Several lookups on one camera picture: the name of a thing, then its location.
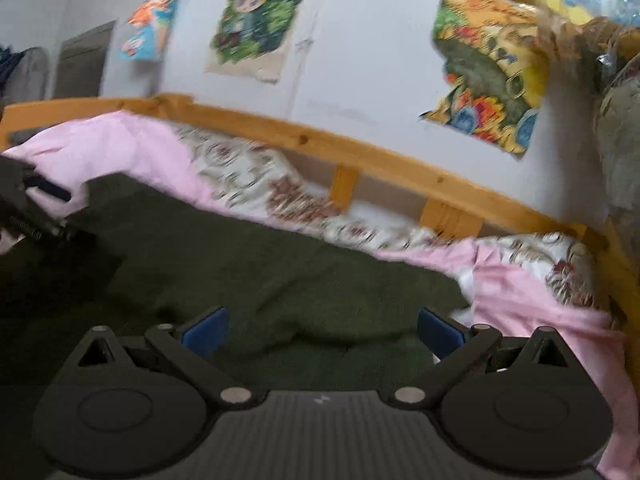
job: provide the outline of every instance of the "wooden slat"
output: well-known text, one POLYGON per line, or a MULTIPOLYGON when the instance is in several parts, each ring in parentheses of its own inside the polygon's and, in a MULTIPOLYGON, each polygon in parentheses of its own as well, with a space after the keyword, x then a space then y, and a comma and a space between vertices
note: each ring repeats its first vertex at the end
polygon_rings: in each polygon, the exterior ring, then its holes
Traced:
POLYGON ((640 331, 638 275, 626 257, 616 229, 610 220, 606 221, 604 234, 609 245, 598 255, 599 281, 624 311, 629 323, 640 331))
POLYGON ((329 198, 340 211, 347 211, 351 205, 353 189, 358 182, 358 170, 338 166, 335 168, 334 181, 331 184, 329 198))
POLYGON ((573 223, 571 227, 575 231, 575 238, 590 248, 594 254, 599 254, 607 249, 609 241, 599 232, 594 231, 584 224, 573 223))
POLYGON ((179 114, 180 108, 193 104, 193 96, 185 94, 160 94, 156 100, 168 119, 179 114))
POLYGON ((9 147, 9 134, 27 128, 41 128, 74 119, 87 119, 127 107, 136 113, 153 115, 155 99, 74 98, 36 101, 7 106, 0 123, 0 151, 9 147))
POLYGON ((483 220, 458 208, 430 198, 422 210, 420 225, 436 231, 443 238, 478 236, 483 220))
POLYGON ((571 226, 456 174, 349 137, 302 124, 197 104, 175 107, 170 118, 353 168, 440 200, 512 232, 576 234, 571 226))

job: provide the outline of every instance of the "poster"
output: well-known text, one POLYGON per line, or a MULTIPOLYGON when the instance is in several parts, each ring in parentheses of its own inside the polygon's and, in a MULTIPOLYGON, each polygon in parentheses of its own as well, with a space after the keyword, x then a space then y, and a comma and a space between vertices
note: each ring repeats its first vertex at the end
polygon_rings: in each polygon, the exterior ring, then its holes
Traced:
POLYGON ((158 61, 166 47, 178 0, 147 0, 127 23, 138 31, 122 46, 124 59, 158 61))
POLYGON ((441 0, 433 42, 451 91, 421 118, 522 156, 548 79, 533 9, 509 0, 441 0))
POLYGON ((227 0, 209 45, 207 72, 280 78, 302 0, 227 0))

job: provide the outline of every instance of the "cartoon drawing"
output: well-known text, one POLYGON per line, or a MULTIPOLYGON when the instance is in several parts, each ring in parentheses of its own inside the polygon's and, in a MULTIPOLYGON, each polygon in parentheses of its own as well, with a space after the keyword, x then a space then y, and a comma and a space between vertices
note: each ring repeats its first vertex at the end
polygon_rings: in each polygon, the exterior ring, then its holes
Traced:
POLYGON ((210 48, 218 65, 280 49, 302 0, 228 0, 210 48))
POLYGON ((125 59, 160 59, 171 29, 178 0, 147 0, 127 23, 138 33, 122 46, 125 59))
POLYGON ((442 0, 433 41, 452 90, 421 118, 522 155, 548 75, 533 12, 506 0, 442 0))

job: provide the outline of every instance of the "anime character drawing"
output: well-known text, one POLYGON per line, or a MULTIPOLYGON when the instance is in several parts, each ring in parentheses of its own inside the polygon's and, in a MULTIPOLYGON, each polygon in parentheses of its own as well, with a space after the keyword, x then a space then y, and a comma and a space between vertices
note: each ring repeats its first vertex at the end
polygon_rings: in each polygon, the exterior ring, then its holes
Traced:
POLYGON ((452 89, 420 117, 522 155, 548 73, 533 13, 504 0, 442 0, 433 41, 452 89))
POLYGON ((138 29, 122 47, 126 59, 158 60, 164 52, 166 40, 175 15, 178 0, 147 0, 127 23, 138 29))
POLYGON ((211 42, 220 65, 257 58, 283 43, 302 0, 228 0, 211 42))

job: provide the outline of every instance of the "pink sheet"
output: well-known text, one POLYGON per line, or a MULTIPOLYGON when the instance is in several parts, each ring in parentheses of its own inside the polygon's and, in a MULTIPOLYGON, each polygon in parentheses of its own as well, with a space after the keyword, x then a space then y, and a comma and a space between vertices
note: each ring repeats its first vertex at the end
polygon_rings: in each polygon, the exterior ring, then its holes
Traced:
MULTIPOLYGON (((30 191, 52 215, 62 218, 86 205, 84 183, 126 173, 192 205, 230 216, 192 166, 191 153, 160 121, 115 112, 60 124, 5 155, 27 160, 74 198, 64 204, 30 191)), ((286 225, 266 221, 278 228, 286 225)), ((414 252, 379 252, 376 257, 457 275, 472 275, 474 322, 504 335, 528 336, 540 325, 556 327, 604 394, 614 415, 614 434, 598 469, 609 480, 640 477, 638 402, 624 367, 623 335, 607 330, 608 314, 564 306, 529 271, 500 263, 498 247, 469 238, 450 246, 414 252)))
POLYGON ((129 176, 198 208, 219 210, 206 182, 191 167, 191 152, 174 131, 150 118, 114 112, 44 130, 3 155, 25 160, 71 191, 63 203, 36 189, 30 194, 52 216, 86 206, 85 182, 110 173, 129 176))
POLYGON ((560 304, 528 270, 500 264, 497 249, 473 238, 420 253, 378 256, 448 273, 472 267, 474 323, 490 324, 503 335, 529 336, 539 326, 555 327, 613 414, 614 433, 598 470, 609 480, 640 478, 638 399, 625 371, 625 335, 607 329, 609 314, 560 304))

